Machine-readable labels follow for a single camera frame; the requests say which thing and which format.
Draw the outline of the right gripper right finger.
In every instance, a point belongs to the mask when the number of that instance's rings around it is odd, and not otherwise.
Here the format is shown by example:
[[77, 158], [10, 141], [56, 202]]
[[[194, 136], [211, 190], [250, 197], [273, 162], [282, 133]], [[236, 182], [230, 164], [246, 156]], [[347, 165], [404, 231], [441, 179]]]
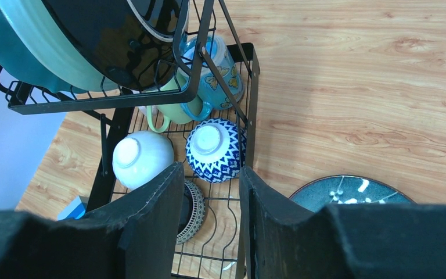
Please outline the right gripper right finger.
[[446, 205], [311, 212], [249, 167], [239, 191], [248, 278], [446, 278]]

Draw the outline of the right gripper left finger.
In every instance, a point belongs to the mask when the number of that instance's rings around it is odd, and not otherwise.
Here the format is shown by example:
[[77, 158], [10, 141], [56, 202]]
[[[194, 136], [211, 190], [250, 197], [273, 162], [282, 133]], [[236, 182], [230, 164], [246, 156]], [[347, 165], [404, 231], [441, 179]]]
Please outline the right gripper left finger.
[[170, 278], [183, 195], [175, 162], [80, 219], [0, 211], [0, 278]]

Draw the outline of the dark brown speckled bowl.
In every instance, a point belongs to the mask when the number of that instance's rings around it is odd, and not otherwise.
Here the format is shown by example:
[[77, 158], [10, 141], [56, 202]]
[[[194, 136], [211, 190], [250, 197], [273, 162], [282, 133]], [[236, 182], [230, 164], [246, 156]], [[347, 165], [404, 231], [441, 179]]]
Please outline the dark brown speckled bowl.
[[206, 204], [201, 189], [192, 181], [185, 180], [184, 198], [179, 218], [176, 244], [190, 240], [202, 226]]

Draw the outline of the white ribbed bowl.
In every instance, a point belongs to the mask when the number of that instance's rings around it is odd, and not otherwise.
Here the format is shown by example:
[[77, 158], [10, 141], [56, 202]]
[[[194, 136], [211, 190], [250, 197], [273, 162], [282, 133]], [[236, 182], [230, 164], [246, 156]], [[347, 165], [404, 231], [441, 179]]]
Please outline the white ribbed bowl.
[[152, 132], [127, 135], [114, 148], [113, 172], [119, 182], [135, 190], [174, 162], [174, 150], [168, 138]]

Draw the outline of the grey blue blossom plate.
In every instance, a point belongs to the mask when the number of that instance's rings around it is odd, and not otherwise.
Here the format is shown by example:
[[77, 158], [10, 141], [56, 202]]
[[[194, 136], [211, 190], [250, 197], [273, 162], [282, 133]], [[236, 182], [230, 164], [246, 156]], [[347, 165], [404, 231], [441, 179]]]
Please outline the grey blue blossom plate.
[[401, 191], [367, 177], [335, 175], [314, 180], [294, 192], [289, 199], [317, 212], [329, 203], [412, 203]]

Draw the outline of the white black bowl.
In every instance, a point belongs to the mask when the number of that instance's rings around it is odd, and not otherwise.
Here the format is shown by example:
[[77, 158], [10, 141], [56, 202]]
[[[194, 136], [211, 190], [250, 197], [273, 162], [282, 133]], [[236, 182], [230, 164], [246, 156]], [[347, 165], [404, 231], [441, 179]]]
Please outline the white black bowl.
[[237, 177], [245, 161], [247, 131], [223, 118], [200, 122], [189, 134], [185, 152], [190, 168], [209, 183]]

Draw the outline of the light green mug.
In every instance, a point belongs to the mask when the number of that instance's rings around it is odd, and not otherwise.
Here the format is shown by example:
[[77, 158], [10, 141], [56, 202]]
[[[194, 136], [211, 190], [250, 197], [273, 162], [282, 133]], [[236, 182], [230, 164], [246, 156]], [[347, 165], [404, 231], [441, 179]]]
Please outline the light green mug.
[[[186, 78], [181, 73], [177, 73], [176, 76], [160, 89], [162, 91], [177, 90], [179, 87], [183, 88], [186, 82]], [[186, 105], [193, 115], [198, 115], [202, 111], [202, 100], [198, 96], [188, 103], [147, 106], [146, 116], [149, 128], [156, 133], [162, 133], [169, 128], [171, 122], [175, 124], [186, 124], [192, 121], [192, 117], [183, 110], [183, 105]], [[154, 108], [157, 108], [163, 114], [163, 125], [160, 128], [155, 127]]]

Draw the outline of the black wire dish rack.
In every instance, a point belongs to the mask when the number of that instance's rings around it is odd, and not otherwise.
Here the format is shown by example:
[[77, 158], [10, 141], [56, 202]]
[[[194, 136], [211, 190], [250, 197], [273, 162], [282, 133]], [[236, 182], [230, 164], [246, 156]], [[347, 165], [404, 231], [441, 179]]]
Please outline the black wire dish rack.
[[[202, 226], [190, 240], [176, 245], [174, 268], [176, 278], [247, 278], [242, 233], [240, 232], [239, 177], [223, 183], [209, 183], [198, 178], [186, 160], [185, 146], [190, 132], [210, 118], [228, 119], [247, 131], [246, 157], [240, 166], [252, 166], [254, 160], [255, 121], [257, 113], [258, 78], [260, 67], [254, 46], [241, 42], [224, 1], [220, 1], [226, 29], [232, 33], [234, 44], [217, 34], [217, 16], [213, 1], [193, 1], [198, 30], [186, 33], [182, 44], [181, 73], [190, 88], [193, 63], [200, 65], [197, 73], [198, 97], [202, 111], [193, 115], [186, 105], [183, 110], [192, 117], [186, 124], [170, 123], [158, 133], [167, 137], [174, 149], [174, 158], [184, 164], [185, 178], [202, 191], [206, 211]], [[0, 76], [3, 68], [0, 65]], [[112, 117], [103, 117], [91, 94], [80, 101], [73, 91], [52, 93], [47, 89], [13, 81], [0, 91], [6, 95], [10, 107], [23, 113], [49, 113], [81, 109], [100, 121], [102, 153], [112, 156], [115, 145], [130, 133], [151, 130], [147, 116], [134, 107], [126, 108], [117, 101], [127, 101], [132, 91], [122, 88], [117, 94], [98, 95], [100, 101], [109, 101], [114, 110]], [[153, 109], [155, 127], [163, 125], [163, 114]]]

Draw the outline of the black rimmed white plate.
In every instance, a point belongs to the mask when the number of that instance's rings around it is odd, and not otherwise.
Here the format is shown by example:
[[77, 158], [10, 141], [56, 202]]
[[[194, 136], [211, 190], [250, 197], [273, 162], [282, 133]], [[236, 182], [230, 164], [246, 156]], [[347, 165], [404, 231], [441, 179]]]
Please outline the black rimmed white plate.
[[58, 27], [103, 76], [132, 90], [154, 90], [177, 70], [175, 48], [188, 1], [44, 1]]

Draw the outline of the dark teal scalloped plate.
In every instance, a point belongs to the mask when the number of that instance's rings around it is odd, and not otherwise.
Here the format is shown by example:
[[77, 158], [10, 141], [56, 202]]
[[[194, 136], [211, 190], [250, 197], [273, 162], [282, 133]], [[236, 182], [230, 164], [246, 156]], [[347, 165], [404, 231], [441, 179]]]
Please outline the dark teal scalloped plate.
[[32, 55], [12, 29], [1, 10], [0, 65], [20, 81], [45, 87], [50, 91], [57, 92], [75, 87], [54, 75]]

